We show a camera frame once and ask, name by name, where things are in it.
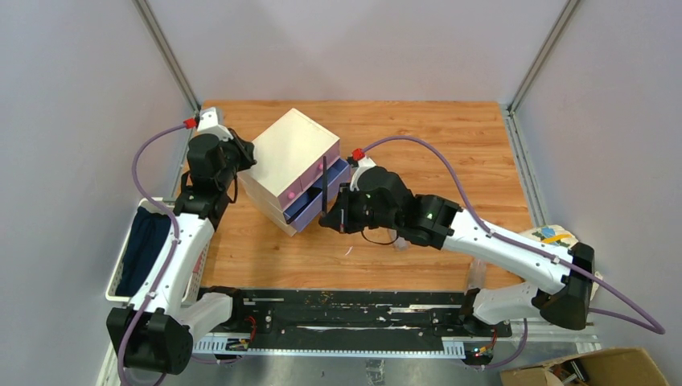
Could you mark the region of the dark blue cloth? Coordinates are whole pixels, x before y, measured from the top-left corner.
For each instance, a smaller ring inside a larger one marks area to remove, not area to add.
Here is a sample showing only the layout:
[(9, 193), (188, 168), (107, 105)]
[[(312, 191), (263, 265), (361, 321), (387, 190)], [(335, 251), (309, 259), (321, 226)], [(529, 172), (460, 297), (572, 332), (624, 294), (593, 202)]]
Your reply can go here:
[(139, 207), (131, 229), (123, 260), (123, 276), (117, 288), (119, 296), (128, 292), (133, 297), (144, 284), (166, 242), (171, 219), (165, 214), (151, 213)]

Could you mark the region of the cardboard box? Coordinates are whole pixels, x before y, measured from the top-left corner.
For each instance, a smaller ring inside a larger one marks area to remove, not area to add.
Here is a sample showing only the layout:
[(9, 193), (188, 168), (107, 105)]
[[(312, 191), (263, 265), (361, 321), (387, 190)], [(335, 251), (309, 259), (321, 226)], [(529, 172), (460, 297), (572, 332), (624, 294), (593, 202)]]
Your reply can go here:
[(668, 385), (646, 350), (610, 348), (502, 371), (503, 385)]

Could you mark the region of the purple drawer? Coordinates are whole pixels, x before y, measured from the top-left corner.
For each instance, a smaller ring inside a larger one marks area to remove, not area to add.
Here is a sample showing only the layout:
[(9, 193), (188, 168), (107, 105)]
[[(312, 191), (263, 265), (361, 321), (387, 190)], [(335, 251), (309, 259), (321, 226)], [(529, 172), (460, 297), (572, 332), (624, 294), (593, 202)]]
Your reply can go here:
[[(350, 178), (351, 168), (344, 159), (338, 159), (327, 169), (327, 202), (330, 203), (338, 194), (341, 183)], [(317, 179), (302, 193), (283, 215), (286, 224), (296, 232), (302, 232), (322, 211), (323, 178)]]

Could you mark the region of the white mini drawer cabinet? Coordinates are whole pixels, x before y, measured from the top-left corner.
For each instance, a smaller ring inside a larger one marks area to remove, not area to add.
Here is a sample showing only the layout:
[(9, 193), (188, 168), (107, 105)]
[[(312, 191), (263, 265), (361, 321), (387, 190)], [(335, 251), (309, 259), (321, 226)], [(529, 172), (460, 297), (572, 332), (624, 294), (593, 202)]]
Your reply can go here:
[(253, 140), (257, 164), (239, 173), (240, 185), (253, 205), (284, 233), (297, 232), (286, 224), (277, 196), (300, 179), (315, 155), (322, 155), (340, 138), (297, 109), (291, 109)]

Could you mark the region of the white perforated basket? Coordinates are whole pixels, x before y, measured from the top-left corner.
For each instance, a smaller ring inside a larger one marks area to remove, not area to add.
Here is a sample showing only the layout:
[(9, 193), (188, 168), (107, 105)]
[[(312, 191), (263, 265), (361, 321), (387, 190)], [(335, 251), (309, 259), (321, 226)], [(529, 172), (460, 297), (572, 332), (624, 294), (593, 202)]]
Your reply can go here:
[[(130, 239), (130, 234), (132, 232), (132, 229), (128, 231), (126, 234), (126, 237), (123, 241), (123, 244), (121, 246), (121, 250), (119, 253), (119, 256), (117, 258), (117, 263), (115, 265), (115, 268), (110, 276), (109, 283), (107, 286), (107, 290), (105, 293), (105, 298), (110, 301), (110, 302), (123, 302), (127, 303), (130, 300), (130, 295), (128, 292), (125, 292), (121, 296), (117, 295), (117, 288), (119, 284), (121, 283), (121, 279), (123, 276), (123, 269), (124, 269), (124, 255), (125, 251), (127, 249), (129, 239)], [(205, 268), (206, 260), (207, 260), (207, 254), (209, 251), (209, 246), (210, 246), (210, 240), (208, 240), (205, 245), (203, 246), (203, 249), (197, 254), (196, 260), (195, 260), (195, 265), (192, 269), (191, 276), (187, 280), (187, 285), (186, 289), (183, 292), (183, 298), (182, 298), (182, 307), (189, 307), (192, 303), (196, 302), (197, 299), (199, 298), (199, 287), (200, 287), (200, 282), (203, 276), (203, 271)]]

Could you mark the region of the printed cream cloth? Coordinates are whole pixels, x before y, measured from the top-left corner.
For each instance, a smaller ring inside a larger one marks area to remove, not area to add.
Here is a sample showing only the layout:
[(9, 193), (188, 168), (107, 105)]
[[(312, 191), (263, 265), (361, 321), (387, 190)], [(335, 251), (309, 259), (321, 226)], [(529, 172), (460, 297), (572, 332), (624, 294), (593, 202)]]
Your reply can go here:
[(574, 234), (556, 224), (531, 228), (520, 232), (520, 235), (544, 244), (562, 246), (565, 248), (571, 248), (578, 242), (578, 238), (576, 238)]

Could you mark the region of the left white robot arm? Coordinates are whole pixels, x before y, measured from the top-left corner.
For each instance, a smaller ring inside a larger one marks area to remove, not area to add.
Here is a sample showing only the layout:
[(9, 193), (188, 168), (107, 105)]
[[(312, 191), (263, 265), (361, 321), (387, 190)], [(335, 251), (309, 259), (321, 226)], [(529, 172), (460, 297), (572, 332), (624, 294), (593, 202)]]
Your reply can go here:
[(214, 328), (239, 331), (246, 322), (243, 293), (218, 286), (184, 307), (183, 296), (199, 255), (205, 251), (231, 203), (236, 176), (256, 165), (255, 146), (235, 133), (192, 138), (188, 171), (172, 207), (151, 200), (170, 220), (154, 267), (127, 307), (112, 308), (106, 326), (117, 351), (119, 376), (127, 368), (178, 375), (190, 362), (195, 343)]

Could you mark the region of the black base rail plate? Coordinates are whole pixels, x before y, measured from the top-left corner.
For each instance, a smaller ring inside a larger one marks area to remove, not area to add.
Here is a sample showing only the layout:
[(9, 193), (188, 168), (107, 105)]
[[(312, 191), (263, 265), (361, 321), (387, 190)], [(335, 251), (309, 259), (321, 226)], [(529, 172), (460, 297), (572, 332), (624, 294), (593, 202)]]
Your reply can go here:
[(460, 359), (489, 363), (512, 335), (460, 315), (459, 292), (246, 289), (245, 321), (218, 326), (194, 345), (217, 359), (256, 355)]

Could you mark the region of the pink drawer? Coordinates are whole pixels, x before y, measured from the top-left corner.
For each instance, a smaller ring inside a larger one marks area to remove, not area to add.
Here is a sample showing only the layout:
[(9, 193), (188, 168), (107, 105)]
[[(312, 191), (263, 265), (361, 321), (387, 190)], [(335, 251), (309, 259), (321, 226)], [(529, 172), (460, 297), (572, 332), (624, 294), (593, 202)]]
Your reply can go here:
[(315, 155), (312, 164), (304, 171), (300, 177), (302, 189), (310, 187), (323, 173), (323, 159), (327, 160), (327, 169), (339, 158), (340, 145), (335, 143), (322, 155)]
[(277, 206), (284, 211), (287, 209), (303, 192), (300, 179), (295, 179), (277, 196)]

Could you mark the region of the small clear bottle black cap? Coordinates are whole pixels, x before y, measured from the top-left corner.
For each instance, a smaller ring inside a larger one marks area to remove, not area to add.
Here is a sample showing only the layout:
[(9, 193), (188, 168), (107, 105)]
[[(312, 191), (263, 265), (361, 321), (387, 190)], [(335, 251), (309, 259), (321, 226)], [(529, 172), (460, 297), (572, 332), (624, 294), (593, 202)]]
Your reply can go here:
[(393, 247), (396, 251), (405, 251), (409, 248), (409, 243), (405, 238), (397, 236), (393, 242)]

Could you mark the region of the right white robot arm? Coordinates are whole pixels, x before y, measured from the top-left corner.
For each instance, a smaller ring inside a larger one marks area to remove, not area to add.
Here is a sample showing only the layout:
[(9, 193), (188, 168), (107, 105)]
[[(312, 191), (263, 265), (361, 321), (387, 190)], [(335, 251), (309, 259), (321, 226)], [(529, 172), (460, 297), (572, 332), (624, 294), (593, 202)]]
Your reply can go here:
[(398, 174), (363, 166), (339, 187), (319, 224), (339, 233), (392, 229), (413, 245), (465, 253), (524, 279), (503, 289), (472, 289), (459, 314), (469, 335), (510, 318), (542, 317), (574, 331), (585, 328), (590, 307), (594, 249), (532, 240), (486, 221), (438, 195), (414, 195)]

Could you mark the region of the thin black makeup brush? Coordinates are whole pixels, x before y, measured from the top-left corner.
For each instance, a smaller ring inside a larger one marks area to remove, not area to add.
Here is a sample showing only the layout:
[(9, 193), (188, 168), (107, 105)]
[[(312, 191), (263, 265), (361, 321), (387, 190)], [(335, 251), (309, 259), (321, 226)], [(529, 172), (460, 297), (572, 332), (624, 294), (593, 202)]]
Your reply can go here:
[(321, 191), (321, 217), (327, 215), (328, 203), (328, 177), (327, 177), (327, 156), (323, 156), (322, 191)]

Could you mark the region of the clear square bottle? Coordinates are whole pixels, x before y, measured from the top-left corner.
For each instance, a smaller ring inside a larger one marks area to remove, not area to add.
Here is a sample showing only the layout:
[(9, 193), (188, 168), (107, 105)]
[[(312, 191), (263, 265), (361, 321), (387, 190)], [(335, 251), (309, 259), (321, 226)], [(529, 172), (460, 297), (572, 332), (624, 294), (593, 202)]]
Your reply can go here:
[(468, 269), (466, 276), (466, 292), (470, 290), (480, 290), (485, 287), (487, 275), (487, 264), (475, 258)]

